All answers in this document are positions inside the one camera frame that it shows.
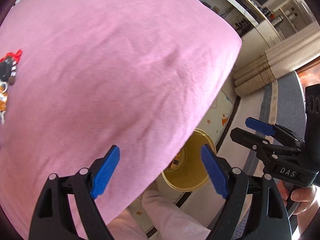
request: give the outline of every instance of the floor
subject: floor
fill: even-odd
[[[197,127],[205,131],[211,137],[215,145],[220,139],[224,127],[228,122],[229,115],[231,114],[233,109],[233,103],[236,96],[232,84],[234,83],[232,82],[232,79],[229,78]],[[158,183],[159,191],[166,199],[171,201],[173,204],[177,203],[184,194],[183,192],[176,191],[169,187],[164,181],[161,174],[156,179],[156,181]],[[140,224],[144,232],[147,233],[153,228],[153,224],[150,218],[142,207],[141,196],[139,196],[130,204],[128,210]],[[156,232],[153,236],[151,236],[150,239],[159,238],[161,238],[161,236],[159,235],[159,232]]]

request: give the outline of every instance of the shelf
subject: shelf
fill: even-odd
[[[289,17],[284,13],[283,9],[280,8],[279,9],[281,11],[281,13],[283,14],[284,18],[288,20],[288,22],[290,23],[291,27],[294,29],[294,31],[297,33],[298,30],[297,28],[293,25],[293,23],[291,22],[291,20],[289,19]]]
[[[252,23],[254,27],[257,27],[259,23],[252,17],[250,13],[248,13],[236,0],[227,0],[231,3],[239,12],[243,14],[244,17],[248,19],[249,22]]]
[[[268,24],[271,26],[271,28],[273,28],[273,30],[277,33],[279,39],[281,40],[280,35],[278,34],[278,32],[276,31],[276,29],[274,28],[274,26],[271,24],[271,22],[268,20],[268,18],[259,10],[259,8],[250,0],[245,0],[248,4],[250,4],[250,6],[263,18],[265,19]]]
[[[296,5],[295,8],[298,9],[297,10],[298,14],[302,18],[306,26],[316,20],[310,8],[308,8],[308,6],[306,7],[301,0],[291,0],[291,1]]]
[[[266,6],[268,9],[270,9],[270,11],[276,12],[278,11],[281,7],[285,6],[287,3],[289,3],[291,0],[284,0],[283,2],[281,2],[280,4],[278,4],[276,7],[274,8],[269,8],[268,6]]]

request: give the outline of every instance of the red object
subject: red object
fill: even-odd
[[[18,63],[20,61],[21,54],[22,54],[21,49],[19,49],[16,54],[9,52],[2,59],[0,59],[0,62],[4,61],[7,57],[12,57]]]

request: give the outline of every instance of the keys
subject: keys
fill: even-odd
[[[16,54],[12,52],[0,59],[0,119],[4,124],[4,114],[7,111],[8,84],[13,85],[16,81],[17,64],[20,61],[22,50]]]

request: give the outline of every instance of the pink cloth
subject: pink cloth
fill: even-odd
[[[147,190],[143,194],[142,206],[163,240],[205,240],[210,233],[208,228],[170,203],[157,190]],[[115,240],[148,240],[127,210],[112,220],[108,229]]]
[[[241,47],[198,0],[22,0],[0,43],[3,56],[23,50],[1,131],[0,205],[25,239],[48,175],[89,167],[113,144],[120,163],[96,203],[105,223],[118,216],[183,146]]]

